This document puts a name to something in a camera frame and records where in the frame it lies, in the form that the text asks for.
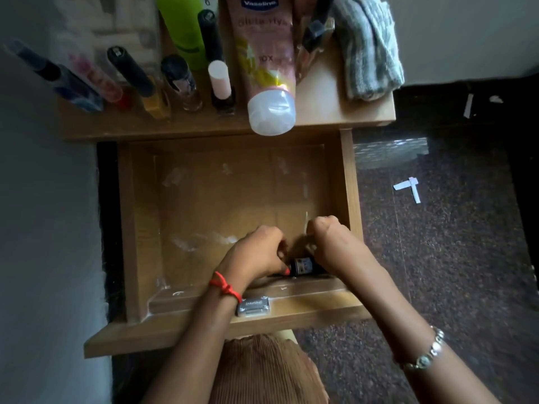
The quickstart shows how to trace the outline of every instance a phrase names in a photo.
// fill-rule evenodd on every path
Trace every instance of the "gray striped cloth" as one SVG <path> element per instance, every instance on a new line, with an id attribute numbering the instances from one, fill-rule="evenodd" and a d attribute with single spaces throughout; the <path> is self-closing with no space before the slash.
<path id="1" fill-rule="evenodd" d="M 404 71 L 389 4 L 335 0 L 332 15 L 344 56 L 348 99 L 374 101 L 400 88 Z"/>

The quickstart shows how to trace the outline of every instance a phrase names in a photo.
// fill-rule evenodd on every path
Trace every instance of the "wall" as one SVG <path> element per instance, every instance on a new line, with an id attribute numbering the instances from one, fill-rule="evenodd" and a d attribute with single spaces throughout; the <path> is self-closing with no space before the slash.
<path id="1" fill-rule="evenodd" d="M 50 0 L 5 0 L 0 35 L 46 51 Z M 109 358 L 84 360 L 106 324 L 95 148 L 58 137 L 54 95 L 0 49 L 0 396 L 110 402 Z"/>
<path id="2" fill-rule="evenodd" d="M 522 76 L 539 65 L 539 0 L 387 0 L 406 84 Z"/>

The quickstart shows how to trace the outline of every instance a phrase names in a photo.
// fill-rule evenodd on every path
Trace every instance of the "brown pleated fabric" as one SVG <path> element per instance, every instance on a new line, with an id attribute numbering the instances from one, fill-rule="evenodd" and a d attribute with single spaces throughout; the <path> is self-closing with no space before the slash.
<path id="1" fill-rule="evenodd" d="M 318 370 L 291 340 L 259 334 L 225 343 L 211 391 L 216 404 L 328 403 Z"/>

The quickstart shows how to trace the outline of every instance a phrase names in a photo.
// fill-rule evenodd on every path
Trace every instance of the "forearm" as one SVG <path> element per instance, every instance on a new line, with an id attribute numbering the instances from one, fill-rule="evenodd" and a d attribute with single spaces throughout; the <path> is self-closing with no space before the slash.
<path id="1" fill-rule="evenodd" d="M 219 288 L 208 288 L 144 403 L 206 403 L 209 400 L 225 333 L 237 304 L 236 298 L 222 295 Z"/>
<path id="2" fill-rule="evenodd" d="M 397 289 L 385 269 L 372 266 L 365 271 L 355 267 L 349 272 L 345 282 L 372 314 L 396 360 L 415 362 L 427 353 L 435 332 Z M 405 374 L 420 402 L 498 402 L 445 343 L 430 367 Z"/>

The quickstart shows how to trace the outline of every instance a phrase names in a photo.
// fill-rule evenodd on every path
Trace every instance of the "pink nail polish cap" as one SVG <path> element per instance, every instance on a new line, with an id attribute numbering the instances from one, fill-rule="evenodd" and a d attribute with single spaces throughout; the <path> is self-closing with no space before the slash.
<path id="1" fill-rule="evenodd" d="M 207 71 L 210 74 L 211 87 L 218 99 L 225 100 L 232 94 L 230 87 L 229 68 L 223 61 L 213 61 Z"/>

